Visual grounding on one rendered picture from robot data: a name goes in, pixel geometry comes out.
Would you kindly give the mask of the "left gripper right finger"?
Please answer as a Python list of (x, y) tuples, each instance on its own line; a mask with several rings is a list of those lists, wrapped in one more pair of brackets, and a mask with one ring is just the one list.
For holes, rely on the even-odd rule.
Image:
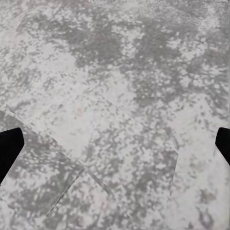
[(230, 164), (230, 129), (219, 128), (215, 144), (226, 161)]

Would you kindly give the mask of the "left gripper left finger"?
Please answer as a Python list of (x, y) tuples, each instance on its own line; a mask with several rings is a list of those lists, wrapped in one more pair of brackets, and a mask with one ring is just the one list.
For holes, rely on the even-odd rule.
[(20, 128), (0, 132), (0, 184), (24, 147)]

